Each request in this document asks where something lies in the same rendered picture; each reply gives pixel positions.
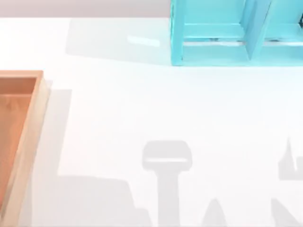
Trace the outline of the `light blue rack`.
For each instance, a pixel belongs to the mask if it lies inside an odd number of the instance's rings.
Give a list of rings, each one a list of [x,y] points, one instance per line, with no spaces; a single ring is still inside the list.
[[[303,0],[170,0],[174,66],[303,66]]]

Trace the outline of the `shallow salmon-coloured box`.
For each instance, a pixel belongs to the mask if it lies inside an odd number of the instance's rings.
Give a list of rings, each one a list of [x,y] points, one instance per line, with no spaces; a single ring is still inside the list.
[[[18,227],[50,89],[41,70],[0,70],[0,227]]]

